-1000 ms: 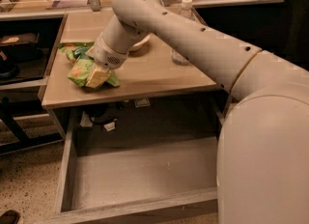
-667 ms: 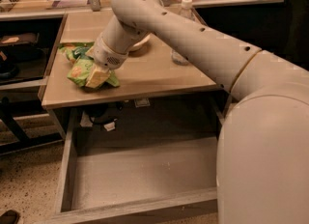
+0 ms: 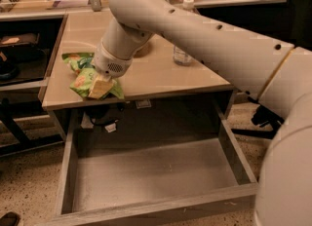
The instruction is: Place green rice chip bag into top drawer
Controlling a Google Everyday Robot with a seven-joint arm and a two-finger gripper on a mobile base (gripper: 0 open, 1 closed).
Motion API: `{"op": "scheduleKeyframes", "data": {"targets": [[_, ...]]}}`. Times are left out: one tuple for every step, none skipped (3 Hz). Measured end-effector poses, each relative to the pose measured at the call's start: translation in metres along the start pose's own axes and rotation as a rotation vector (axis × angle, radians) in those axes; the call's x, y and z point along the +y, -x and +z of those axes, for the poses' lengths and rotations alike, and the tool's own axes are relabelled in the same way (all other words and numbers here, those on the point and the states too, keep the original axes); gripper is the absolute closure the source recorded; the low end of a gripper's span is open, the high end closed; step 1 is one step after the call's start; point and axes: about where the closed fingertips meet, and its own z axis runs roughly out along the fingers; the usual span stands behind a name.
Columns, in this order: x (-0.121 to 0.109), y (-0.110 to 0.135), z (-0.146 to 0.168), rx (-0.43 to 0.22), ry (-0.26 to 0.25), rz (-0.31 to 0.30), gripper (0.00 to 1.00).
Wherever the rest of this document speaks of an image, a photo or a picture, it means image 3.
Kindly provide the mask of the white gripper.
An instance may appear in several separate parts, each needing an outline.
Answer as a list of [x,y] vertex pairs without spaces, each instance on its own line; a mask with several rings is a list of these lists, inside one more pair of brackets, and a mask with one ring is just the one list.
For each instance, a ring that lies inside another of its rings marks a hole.
[[102,75],[97,75],[91,84],[88,97],[101,99],[109,94],[116,84],[112,78],[123,76],[131,64],[131,59],[120,59],[112,55],[101,43],[98,43],[94,56],[94,66],[96,71]]

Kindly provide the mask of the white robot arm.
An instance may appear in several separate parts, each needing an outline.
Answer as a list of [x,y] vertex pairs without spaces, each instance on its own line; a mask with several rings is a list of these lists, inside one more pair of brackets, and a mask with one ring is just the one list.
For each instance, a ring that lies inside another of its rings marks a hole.
[[283,118],[261,167],[256,226],[312,226],[312,56],[292,44],[187,12],[168,0],[109,0],[97,72],[123,76],[159,35]]

